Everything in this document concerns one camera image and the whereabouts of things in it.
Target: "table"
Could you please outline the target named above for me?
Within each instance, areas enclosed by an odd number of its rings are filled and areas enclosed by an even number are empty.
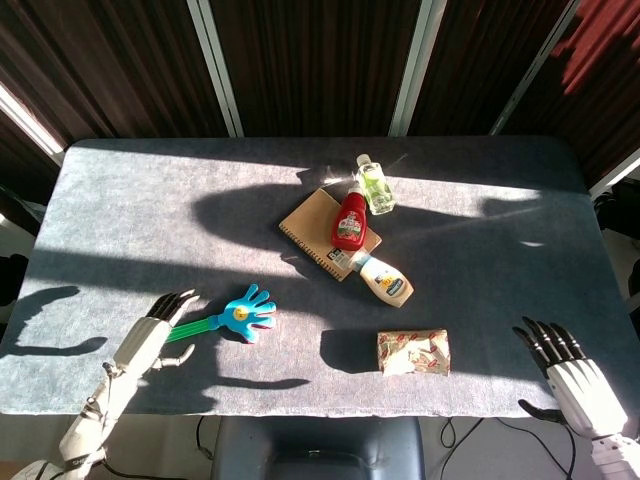
[[[398,198],[370,224],[376,256],[415,286],[402,309],[357,274],[336,282],[277,229],[364,152]],[[328,191],[341,200],[347,186]],[[253,282],[272,292],[277,327],[253,346],[196,337],[185,365],[145,377],[131,412],[525,416],[519,398],[555,405],[511,332],[529,315],[572,330],[640,413],[638,340],[574,157],[552,138],[506,136],[76,144],[0,350],[0,411],[79,411],[160,294],[196,287],[194,319]],[[437,327],[448,378],[376,371],[378,330]]]

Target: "white bottle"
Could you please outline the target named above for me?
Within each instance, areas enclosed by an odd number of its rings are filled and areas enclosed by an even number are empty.
[[[413,293],[413,286],[407,277],[368,253],[357,252],[352,262],[354,270],[360,272],[365,283],[383,302],[400,308]]]
[[[396,204],[387,179],[379,163],[372,163],[366,153],[358,156],[358,183],[373,215],[382,215],[393,210]]]

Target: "floor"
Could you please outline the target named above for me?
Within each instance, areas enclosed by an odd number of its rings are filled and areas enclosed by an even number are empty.
[[[630,239],[613,232],[604,235],[612,256],[621,293],[624,294],[629,262],[640,257]],[[0,255],[19,252],[28,255],[33,237],[0,218]],[[10,307],[0,308],[0,321]],[[566,431],[555,424],[535,419],[505,419],[520,428],[537,433],[561,464],[568,467],[571,447]],[[31,462],[41,458],[59,459],[57,444],[73,417],[0,415],[0,480],[2,462]],[[110,464],[126,473],[184,477],[189,480],[209,476],[210,461],[195,446],[198,417],[125,415],[110,437],[107,450]],[[213,449],[219,419],[205,419],[202,441]],[[442,418],[421,418],[425,467],[428,479],[440,478],[442,463],[448,450],[440,444]],[[475,419],[456,418],[454,425],[460,439]],[[635,436],[637,423],[630,424],[627,434]],[[590,459],[590,442],[577,439],[577,460],[573,478],[599,479]],[[115,478],[97,468],[91,478]],[[494,419],[485,420],[462,444],[447,465],[445,479],[564,479],[538,443],[528,434],[514,431]]]

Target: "brown notebook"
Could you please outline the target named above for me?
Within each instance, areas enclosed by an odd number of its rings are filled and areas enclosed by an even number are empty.
[[[340,211],[340,204],[319,188],[280,222],[280,230],[296,242],[322,268],[341,282],[349,275],[351,257],[347,252],[331,245],[331,229]],[[380,236],[367,227],[364,249],[371,252],[380,245]]]

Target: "spiral binding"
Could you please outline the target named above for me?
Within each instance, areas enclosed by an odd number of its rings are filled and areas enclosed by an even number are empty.
[[[278,226],[280,227],[280,230],[282,230],[287,237],[293,240],[296,243],[296,245],[298,245],[302,249],[302,251],[304,251],[307,255],[313,258],[316,261],[316,263],[320,265],[322,268],[324,268],[327,272],[329,272],[333,276],[333,278],[340,281],[340,273],[338,273],[338,271],[335,268],[333,268],[329,262],[327,262],[324,258],[318,255],[316,252],[314,252],[310,247],[307,246],[307,244],[305,244],[302,240],[300,240],[291,230],[289,230],[283,224],[280,224]]]

